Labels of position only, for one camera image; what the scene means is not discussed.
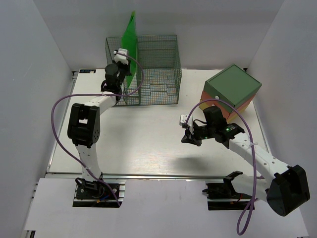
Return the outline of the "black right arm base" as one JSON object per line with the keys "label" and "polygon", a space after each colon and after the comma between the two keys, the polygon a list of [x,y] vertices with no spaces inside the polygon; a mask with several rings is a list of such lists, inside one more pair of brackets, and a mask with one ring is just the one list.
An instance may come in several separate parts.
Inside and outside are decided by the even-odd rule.
{"label": "black right arm base", "polygon": [[238,193],[232,185],[232,181],[242,175],[240,171],[234,171],[227,175],[222,182],[207,182],[202,193],[207,196],[209,211],[243,211],[251,196]]}

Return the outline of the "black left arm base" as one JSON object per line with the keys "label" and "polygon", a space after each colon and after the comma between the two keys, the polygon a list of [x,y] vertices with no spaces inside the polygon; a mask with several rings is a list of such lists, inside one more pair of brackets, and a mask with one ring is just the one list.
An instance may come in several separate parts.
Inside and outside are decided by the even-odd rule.
{"label": "black left arm base", "polygon": [[125,184],[109,183],[109,187],[99,181],[87,181],[76,178],[76,189],[72,207],[81,208],[119,208],[113,194],[120,204],[123,202]]}

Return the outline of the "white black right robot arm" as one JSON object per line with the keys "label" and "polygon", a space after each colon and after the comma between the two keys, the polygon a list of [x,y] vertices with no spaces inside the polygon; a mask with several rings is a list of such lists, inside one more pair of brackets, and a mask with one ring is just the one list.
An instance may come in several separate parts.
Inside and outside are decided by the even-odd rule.
{"label": "white black right robot arm", "polygon": [[235,123],[227,123],[219,107],[203,111],[206,121],[197,125],[192,116],[181,115],[180,126],[185,129],[182,143],[201,146],[204,139],[214,139],[247,161],[263,178],[250,177],[234,171],[215,188],[211,183],[203,190],[209,199],[234,198],[238,194],[254,195],[267,202],[270,208],[285,217],[310,199],[305,170],[278,160],[259,145]]}

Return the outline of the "green plastic folder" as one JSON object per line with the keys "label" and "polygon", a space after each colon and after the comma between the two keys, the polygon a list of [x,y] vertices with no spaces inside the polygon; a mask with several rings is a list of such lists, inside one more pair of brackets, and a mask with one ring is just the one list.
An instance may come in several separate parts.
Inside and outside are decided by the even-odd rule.
{"label": "green plastic folder", "polygon": [[[123,49],[127,49],[129,51],[129,56],[136,59],[137,55],[137,34],[136,34],[136,24],[135,24],[135,11],[131,13],[128,25],[124,34],[121,37],[121,46]],[[136,72],[136,63],[131,60],[130,70],[131,76],[126,77],[127,88],[129,88],[133,77]]]}

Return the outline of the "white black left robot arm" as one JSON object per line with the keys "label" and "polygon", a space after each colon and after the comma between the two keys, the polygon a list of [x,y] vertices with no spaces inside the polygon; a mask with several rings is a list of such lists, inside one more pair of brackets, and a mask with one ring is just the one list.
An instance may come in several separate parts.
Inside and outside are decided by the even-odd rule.
{"label": "white black left robot arm", "polygon": [[105,67],[105,80],[101,83],[103,96],[96,96],[90,101],[71,107],[67,136],[75,145],[82,166],[82,179],[89,181],[87,191],[94,198],[104,194],[105,186],[97,181],[102,179],[102,171],[98,164],[96,143],[100,137],[101,114],[115,106],[121,99],[122,84],[126,76],[130,76],[130,61],[124,64],[113,61]]}

